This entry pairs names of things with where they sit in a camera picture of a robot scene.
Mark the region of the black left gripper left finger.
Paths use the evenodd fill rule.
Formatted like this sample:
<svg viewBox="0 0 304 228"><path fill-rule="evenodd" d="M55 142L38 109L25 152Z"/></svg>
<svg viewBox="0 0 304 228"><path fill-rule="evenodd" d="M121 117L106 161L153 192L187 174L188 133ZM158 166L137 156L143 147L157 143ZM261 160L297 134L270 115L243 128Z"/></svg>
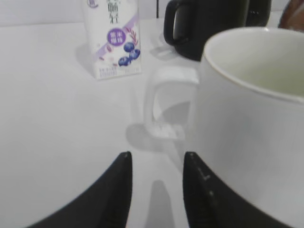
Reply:
<svg viewBox="0 0 304 228"><path fill-rule="evenodd" d="M132 200L132 154L122 152L82 194L33 228L124 228Z"/></svg>

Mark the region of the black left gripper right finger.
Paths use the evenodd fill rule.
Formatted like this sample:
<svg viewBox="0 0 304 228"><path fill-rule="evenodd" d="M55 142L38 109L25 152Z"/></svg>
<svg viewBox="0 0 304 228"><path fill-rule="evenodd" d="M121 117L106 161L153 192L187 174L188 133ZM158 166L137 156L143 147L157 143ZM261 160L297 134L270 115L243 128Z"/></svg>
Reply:
<svg viewBox="0 0 304 228"><path fill-rule="evenodd" d="M195 152L185 152L183 201L190 228L285 228L226 185Z"/></svg>

